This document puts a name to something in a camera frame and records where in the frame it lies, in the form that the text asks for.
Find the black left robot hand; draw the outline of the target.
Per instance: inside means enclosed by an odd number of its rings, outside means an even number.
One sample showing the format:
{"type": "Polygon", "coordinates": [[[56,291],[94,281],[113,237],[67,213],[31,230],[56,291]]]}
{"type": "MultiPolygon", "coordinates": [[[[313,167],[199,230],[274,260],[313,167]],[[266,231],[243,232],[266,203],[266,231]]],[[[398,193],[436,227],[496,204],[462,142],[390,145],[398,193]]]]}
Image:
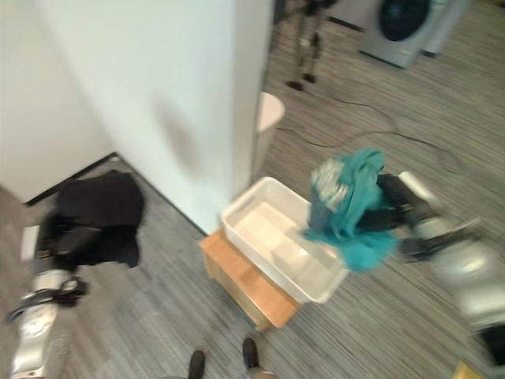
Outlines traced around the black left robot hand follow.
{"type": "Polygon", "coordinates": [[[83,256],[98,242],[102,230],[96,227],[44,226],[36,243],[39,267],[75,272],[83,256]]]}

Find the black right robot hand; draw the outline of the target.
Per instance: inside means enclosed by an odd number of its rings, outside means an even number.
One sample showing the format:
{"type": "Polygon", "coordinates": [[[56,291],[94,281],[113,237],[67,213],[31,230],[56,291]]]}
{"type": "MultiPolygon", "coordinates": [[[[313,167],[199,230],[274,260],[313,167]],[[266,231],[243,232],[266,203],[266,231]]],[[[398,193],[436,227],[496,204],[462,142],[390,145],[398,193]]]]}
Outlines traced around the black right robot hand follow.
{"type": "Polygon", "coordinates": [[[382,189],[387,207],[367,210],[357,223],[360,231],[389,231],[402,225],[415,227],[440,215],[397,175],[379,174],[377,184],[382,189]]]}

